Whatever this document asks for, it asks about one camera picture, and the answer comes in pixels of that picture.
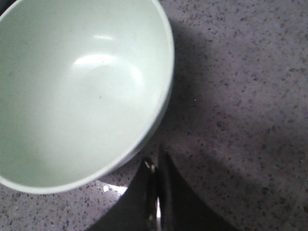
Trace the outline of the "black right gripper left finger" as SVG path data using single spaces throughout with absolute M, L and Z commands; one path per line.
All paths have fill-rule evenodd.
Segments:
M 156 231 L 157 174 L 145 158 L 119 200 L 92 225 L 90 231 Z

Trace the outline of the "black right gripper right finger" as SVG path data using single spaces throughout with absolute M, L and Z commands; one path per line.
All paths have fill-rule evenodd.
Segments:
M 163 231 L 237 230 L 192 190 L 162 146 L 158 154 L 157 177 Z

